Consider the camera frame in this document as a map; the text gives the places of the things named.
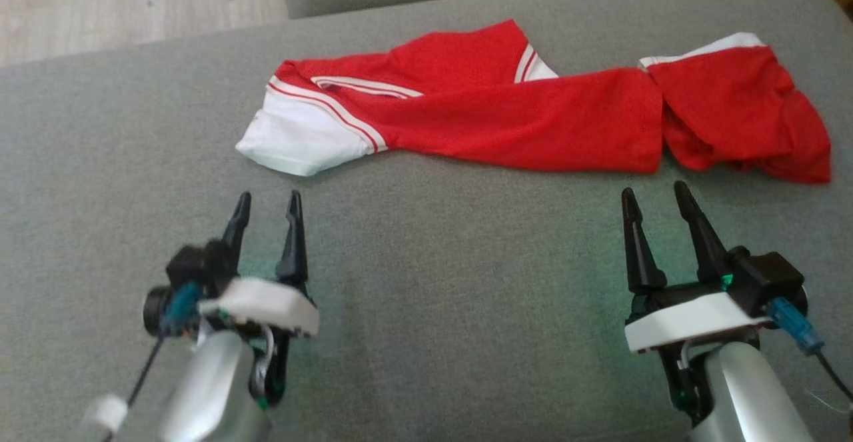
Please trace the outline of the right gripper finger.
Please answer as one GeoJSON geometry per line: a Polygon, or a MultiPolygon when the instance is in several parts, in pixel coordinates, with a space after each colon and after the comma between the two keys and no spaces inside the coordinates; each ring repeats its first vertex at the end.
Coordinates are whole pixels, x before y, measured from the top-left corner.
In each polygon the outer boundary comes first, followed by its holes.
{"type": "Polygon", "coordinates": [[[628,290],[649,293],[666,287],[667,278],[653,259],[642,227],[642,211],[630,187],[622,190],[621,205],[628,290]]]}
{"type": "Polygon", "coordinates": [[[726,248],[685,181],[674,183],[674,196],[680,216],[686,221],[690,230],[692,247],[697,261],[697,279],[699,281],[721,281],[730,273],[727,266],[726,248]]]}

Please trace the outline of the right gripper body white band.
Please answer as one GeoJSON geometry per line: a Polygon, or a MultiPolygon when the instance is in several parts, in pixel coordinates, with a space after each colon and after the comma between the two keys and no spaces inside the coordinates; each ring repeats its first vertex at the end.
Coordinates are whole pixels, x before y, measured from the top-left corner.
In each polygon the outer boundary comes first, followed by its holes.
{"type": "Polygon", "coordinates": [[[767,315],[752,317],[727,293],[730,279],[688,282],[634,294],[624,335],[630,352],[729,335],[770,326],[767,315]]]}

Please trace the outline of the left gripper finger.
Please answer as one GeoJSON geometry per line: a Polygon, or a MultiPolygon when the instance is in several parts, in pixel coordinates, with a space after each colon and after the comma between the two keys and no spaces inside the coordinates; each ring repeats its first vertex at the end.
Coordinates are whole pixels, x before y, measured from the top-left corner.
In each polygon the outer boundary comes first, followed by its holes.
{"type": "Polygon", "coordinates": [[[250,219],[252,194],[243,192],[237,200],[231,219],[229,219],[221,238],[221,266],[227,275],[238,272],[243,237],[250,219]]]}
{"type": "Polygon", "coordinates": [[[305,226],[301,193],[293,190],[289,205],[287,205],[287,237],[283,254],[275,267],[275,277],[278,282],[307,282],[307,242],[305,241],[305,226]]]}

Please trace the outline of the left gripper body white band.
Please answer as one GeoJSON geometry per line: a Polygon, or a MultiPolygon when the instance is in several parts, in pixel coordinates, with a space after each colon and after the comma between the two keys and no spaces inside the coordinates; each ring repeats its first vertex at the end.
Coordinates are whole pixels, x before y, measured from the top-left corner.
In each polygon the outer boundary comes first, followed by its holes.
{"type": "Polygon", "coordinates": [[[319,333],[317,306],[297,288],[255,276],[238,276],[223,293],[199,302],[199,313],[225,312],[237,323],[258,323],[301,337],[319,333]]]}

